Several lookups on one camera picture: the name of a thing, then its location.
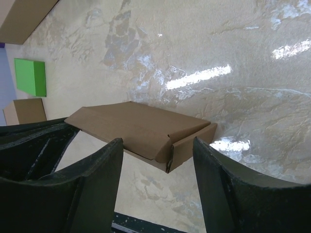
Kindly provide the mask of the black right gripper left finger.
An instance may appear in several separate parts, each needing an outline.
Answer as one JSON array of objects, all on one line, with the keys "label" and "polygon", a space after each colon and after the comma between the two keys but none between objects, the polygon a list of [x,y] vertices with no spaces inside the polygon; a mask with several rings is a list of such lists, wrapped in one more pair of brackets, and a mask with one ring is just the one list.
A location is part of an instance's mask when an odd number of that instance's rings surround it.
[{"label": "black right gripper left finger", "polygon": [[0,180],[3,233],[109,233],[123,161],[123,140],[38,180]]}]

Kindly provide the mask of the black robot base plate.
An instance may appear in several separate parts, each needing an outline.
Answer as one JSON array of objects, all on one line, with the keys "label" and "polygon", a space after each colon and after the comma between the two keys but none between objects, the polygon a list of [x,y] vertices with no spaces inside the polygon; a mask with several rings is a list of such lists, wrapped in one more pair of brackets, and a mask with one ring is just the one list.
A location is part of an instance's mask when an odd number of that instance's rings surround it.
[{"label": "black robot base plate", "polygon": [[183,231],[167,226],[158,225],[149,221],[114,213],[111,226],[112,233],[182,233]]}]

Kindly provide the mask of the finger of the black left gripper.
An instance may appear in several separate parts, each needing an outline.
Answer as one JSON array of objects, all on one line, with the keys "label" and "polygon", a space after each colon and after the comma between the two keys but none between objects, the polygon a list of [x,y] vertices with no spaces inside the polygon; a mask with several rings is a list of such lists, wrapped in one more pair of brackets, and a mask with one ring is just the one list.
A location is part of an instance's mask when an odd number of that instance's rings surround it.
[{"label": "finger of the black left gripper", "polygon": [[64,118],[0,128],[0,176],[38,180],[58,167],[80,130]]}]

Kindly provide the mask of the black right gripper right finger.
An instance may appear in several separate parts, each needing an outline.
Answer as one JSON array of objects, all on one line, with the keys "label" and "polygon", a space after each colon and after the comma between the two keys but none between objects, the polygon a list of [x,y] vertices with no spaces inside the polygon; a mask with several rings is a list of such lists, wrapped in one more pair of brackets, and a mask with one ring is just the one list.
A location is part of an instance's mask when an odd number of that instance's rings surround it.
[{"label": "black right gripper right finger", "polygon": [[309,184],[257,172],[199,138],[193,161],[208,233],[310,232]]}]

